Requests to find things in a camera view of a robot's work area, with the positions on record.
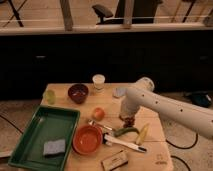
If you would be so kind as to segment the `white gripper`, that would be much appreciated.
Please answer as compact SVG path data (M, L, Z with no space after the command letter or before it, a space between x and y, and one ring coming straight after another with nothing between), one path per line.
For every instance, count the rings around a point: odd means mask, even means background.
M121 102L119 116L122 119L132 118L140 109L140 106L131 99L125 97Z

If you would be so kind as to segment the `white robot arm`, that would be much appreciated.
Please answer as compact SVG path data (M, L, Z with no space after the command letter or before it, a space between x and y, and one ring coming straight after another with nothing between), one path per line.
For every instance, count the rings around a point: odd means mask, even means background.
M213 139L213 110L158 95L154 93L154 88L154 82L148 77L131 83L125 90L119 116L122 119L131 118L140 107L146 107L203 137Z

